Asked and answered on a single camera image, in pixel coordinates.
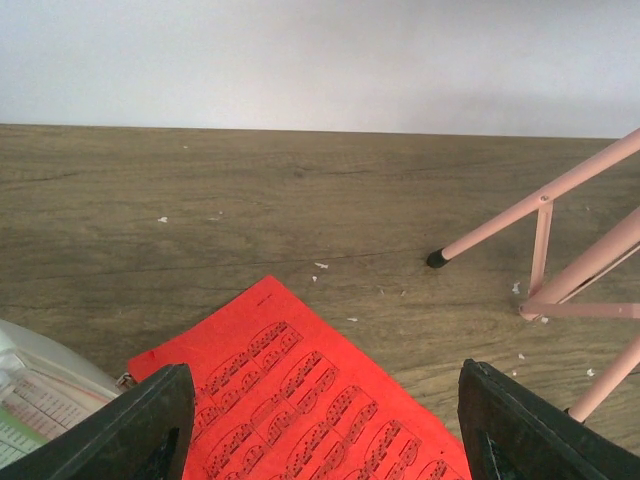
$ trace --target wood grain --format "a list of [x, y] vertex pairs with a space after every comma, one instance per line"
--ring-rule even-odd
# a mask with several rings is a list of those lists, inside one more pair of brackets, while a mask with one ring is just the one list
[[[533, 217], [442, 270], [424, 257], [609, 143], [3, 126], [0, 317], [115, 376], [273, 274], [455, 433], [469, 357], [565, 408], [638, 323], [517, 315]], [[557, 203], [551, 274], [638, 205], [637, 158]], [[638, 287], [632, 258], [576, 301]], [[632, 375], [588, 424], [640, 453], [639, 403]]]

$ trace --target book page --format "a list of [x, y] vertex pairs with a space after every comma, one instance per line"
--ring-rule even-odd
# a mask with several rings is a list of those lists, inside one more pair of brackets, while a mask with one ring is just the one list
[[196, 387], [184, 478], [470, 479], [461, 442], [273, 277], [129, 372], [176, 363]]
[[49, 440], [91, 414], [33, 374], [21, 373], [12, 378], [12, 383], [12, 392], [2, 399], [0, 406]]

